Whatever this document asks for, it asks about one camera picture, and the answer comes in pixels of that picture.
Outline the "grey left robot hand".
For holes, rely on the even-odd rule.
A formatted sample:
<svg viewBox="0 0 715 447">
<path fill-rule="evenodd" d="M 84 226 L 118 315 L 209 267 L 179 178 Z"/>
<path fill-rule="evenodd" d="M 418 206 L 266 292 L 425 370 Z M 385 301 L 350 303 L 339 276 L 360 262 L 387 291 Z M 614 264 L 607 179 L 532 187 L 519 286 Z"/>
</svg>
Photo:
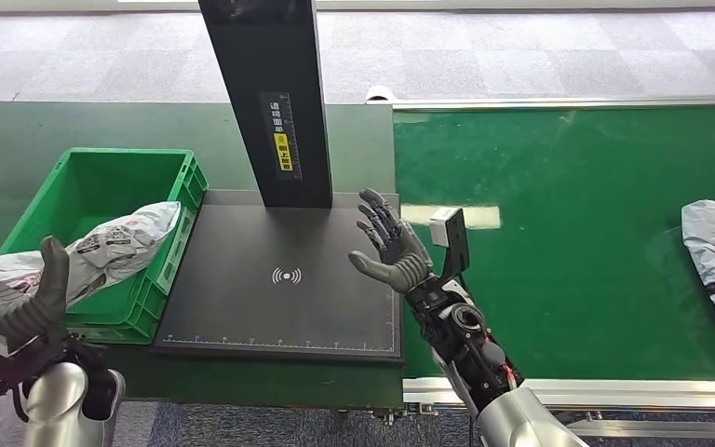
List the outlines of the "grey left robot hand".
<svg viewBox="0 0 715 447">
<path fill-rule="evenodd" d="M 55 326 L 66 311 L 69 256 L 54 237 L 45 237 L 39 251 L 44 268 L 35 294 L 23 293 L 0 281 L 0 335 L 11 349 Z"/>
</svg>

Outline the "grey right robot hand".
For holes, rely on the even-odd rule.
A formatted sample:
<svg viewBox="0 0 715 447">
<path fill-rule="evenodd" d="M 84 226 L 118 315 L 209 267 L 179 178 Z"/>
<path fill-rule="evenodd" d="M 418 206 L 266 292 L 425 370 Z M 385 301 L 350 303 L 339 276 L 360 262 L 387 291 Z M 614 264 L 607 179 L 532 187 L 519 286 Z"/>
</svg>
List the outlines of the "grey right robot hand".
<svg viewBox="0 0 715 447">
<path fill-rule="evenodd" d="M 378 253 L 373 260 L 362 251 L 348 253 L 350 263 L 361 274 L 406 294 L 433 275 L 432 262 L 420 238 L 411 226 L 378 192 L 366 188 L 358 193 L 362 202 L 357 209 L 367 220 L 356 225 Z"/>
</svg>

